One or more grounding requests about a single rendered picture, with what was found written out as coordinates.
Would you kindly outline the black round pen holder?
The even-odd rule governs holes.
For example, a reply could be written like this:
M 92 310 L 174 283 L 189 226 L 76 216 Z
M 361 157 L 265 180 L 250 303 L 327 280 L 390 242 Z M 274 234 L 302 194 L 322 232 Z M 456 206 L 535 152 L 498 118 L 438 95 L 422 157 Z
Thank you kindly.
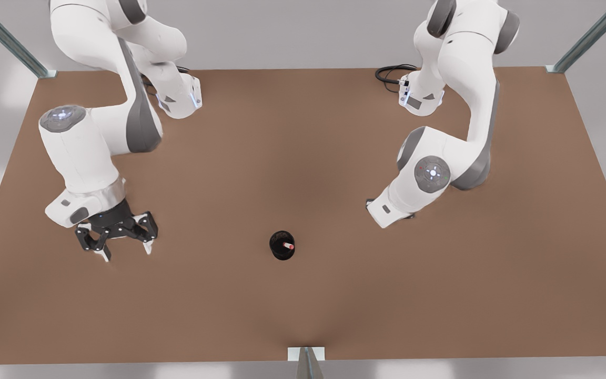
M 288 242 L 295 245 L 293 235 L 291 235 L 291 233 L 288 231 L 277 231 L 269 240 L 271 252 L 276 259 L 279 259 L 279 261 L 287 261 L 288 259 L 291 259 L 295 253 L 295 249 L 294 251 L 289 251 L 288 249 L 284 248 L 282 246 L 283 242 Z

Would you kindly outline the silver frame post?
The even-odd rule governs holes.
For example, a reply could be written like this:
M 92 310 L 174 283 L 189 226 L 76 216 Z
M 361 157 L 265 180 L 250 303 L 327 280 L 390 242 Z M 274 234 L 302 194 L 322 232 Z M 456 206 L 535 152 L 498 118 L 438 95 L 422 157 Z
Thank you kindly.
M 546 65 L 548 73 L 564 74 L 606 33 L 606 12 L 589 28 L 579 40 L 553 65 Z
M 0 43 L 14 55 L 20 63 L 22 63 L 29 71 L 31 71 L 39 79 L 57 77 L 56 70 L 50 70 L 44 67 L 22 43 L 20 43 L 1 23 L 0 23 Z
M 297 362 L 296 379 L 325 379 L 319 365 L 325 347 L 288 347 L 288 360 Z

